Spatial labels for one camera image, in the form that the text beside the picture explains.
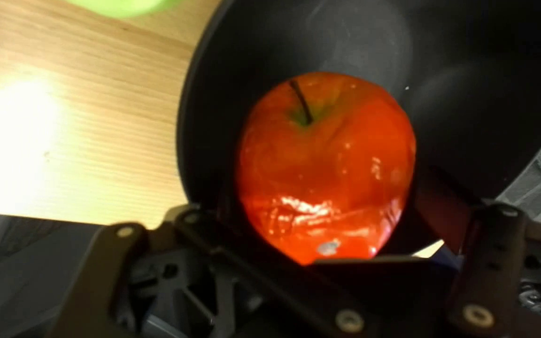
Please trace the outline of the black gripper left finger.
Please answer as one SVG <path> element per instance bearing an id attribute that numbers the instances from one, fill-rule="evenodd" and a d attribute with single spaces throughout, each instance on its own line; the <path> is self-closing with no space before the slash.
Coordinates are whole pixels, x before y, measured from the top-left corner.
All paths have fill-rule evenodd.
<path id="1" fill-rule="evenodd" d="M 230 338 L 232 280 L 210 261 L 219 238 L 197 208 L 170 210 L 155 231 L 97 231 L 46 338 Z"/>

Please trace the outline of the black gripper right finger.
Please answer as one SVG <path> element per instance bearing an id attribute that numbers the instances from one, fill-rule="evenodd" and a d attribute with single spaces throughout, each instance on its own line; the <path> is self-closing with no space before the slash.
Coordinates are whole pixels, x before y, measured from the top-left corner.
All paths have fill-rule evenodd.
<path id="1" fill-rule="evenodd" d="M 509 338 L 522 270 L 525 216 L 484 203 L 441 169 L 418 165 L 413 210 L 462 257 L 445 302 L 445 323 L 462 338 Z"/>

